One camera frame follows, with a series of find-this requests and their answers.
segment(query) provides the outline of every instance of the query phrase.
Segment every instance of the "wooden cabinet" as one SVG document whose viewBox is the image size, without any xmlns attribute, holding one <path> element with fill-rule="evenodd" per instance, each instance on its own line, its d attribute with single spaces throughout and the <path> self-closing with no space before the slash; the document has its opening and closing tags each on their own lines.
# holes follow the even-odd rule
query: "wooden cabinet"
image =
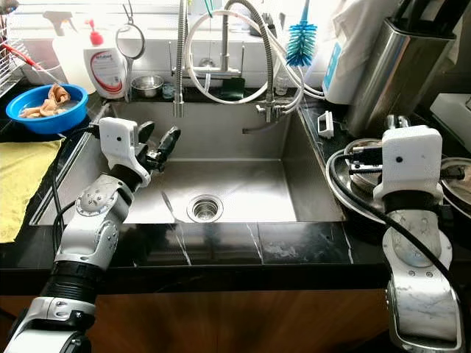
<svg viewBox="0 0 471 353">
<path fill-rule="evenodd" d="M 31 299 L 0 307 L 17 315 Z M 329 353 L 387 325 L 383 290 L 156 293 L 100 296 L 88 337 L 94 353 Z"/>
</svg>

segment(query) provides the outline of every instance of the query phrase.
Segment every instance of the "metal bowl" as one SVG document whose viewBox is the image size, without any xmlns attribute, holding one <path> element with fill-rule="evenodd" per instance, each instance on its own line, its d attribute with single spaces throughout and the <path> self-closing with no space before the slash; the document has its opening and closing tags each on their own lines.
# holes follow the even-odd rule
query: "metal bowl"
<svg viewBox="0 0 471 353">
<path fill-rule="evenodd" d="M 135 78 L 132 89 L 141 97 L 152 98 L 162 92 L 163 78 L 160 76 L 141 76 Z"/>
</svg>

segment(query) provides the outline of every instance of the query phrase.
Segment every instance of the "black marble countertop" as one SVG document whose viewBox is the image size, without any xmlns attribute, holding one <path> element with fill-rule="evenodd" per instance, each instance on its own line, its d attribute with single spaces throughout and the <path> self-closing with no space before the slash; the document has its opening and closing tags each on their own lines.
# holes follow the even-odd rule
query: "black marble countertop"
<svg viewBox="0 0 471 353">
<path fill-rule="evenodd" d="M 101 107 L 101 100 L 92 95 L 90 119 Z M 316 133 L 316 118 L 326 109 L 337 121 L 331 140 Z M 322 101 L 303 102 L 302 114 L 324 162 L 352 140 L 338 122 L 345 111 Z M 21 126 L 5 126 L 0 142 L 35 138 L 28 134 Z M 444 153 L 466 156 L 453 142 L 444 144 Z M 0 245 L 0 294 L 35 295 L 46 282 L 53 259 L 52 228 L 30 226 L 28 220 L 49 189 L 49 180 L 50 171 L 29 203 L 16 241 Z M 125 224 L 101 293 L 384 288 L 389 273 L 378 245 L 384 226 L 347 214 L 348 221 L 330 223 Z M 461 234 L 457 227 L 461 225 L 453 234 Z M 451 268 L 468 288 L 470 249 L 457 237 Z"/>
</svg>

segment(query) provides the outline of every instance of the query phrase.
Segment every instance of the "stainless steel sink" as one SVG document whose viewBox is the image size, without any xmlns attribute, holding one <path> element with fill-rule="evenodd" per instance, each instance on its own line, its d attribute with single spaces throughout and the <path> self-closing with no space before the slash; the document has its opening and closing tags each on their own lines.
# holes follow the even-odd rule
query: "stainless steel sink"
<svg viewBox="0 0 471 353">
<path fill-rule="evenodd" d="M 182 130 L 165 172 L 154 174 L 151 184 L 138 190 L 125 223 L 344 219 L 297 113 L 268 131 L 243 135 L 242 128 L 263 124 L 252 104 L 187 103 L 186 117 L 177 121 L 171 103 L 113 103 L 112 108 L 114 116 L 138 124 L 155 121 L 151 145 L 174 124 Z M 107 170 L 99 141 L 89 138 L 60 184 L 62 205 Z M 33 223 L 51 224 L 54 217 L 54 204 L 48 201 Z"/>
</svg>

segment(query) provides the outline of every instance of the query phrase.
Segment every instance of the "blue bowl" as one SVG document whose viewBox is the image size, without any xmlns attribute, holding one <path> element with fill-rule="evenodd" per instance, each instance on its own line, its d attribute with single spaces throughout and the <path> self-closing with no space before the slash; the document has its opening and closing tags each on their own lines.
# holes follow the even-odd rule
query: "blue bowl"
<svg viewBox="0 0 471 353">
<path fill-rule="evenodd" d="M 12 120 L 22 123 L 28 130 L 42 135 L 58 134 L 80 124 L 87 115 L 87 91 L 80 86 L 67 84 L 61 86 L 71 95 L 71 100 L 78 101 L 77 105 L 64 113 L 45 118 L 20 118 L 25 108 L 39 107 L 44 103 L 51 86 L 33 88 L 15 97 L 7 105 L 7 115 Z"/>
</svg>

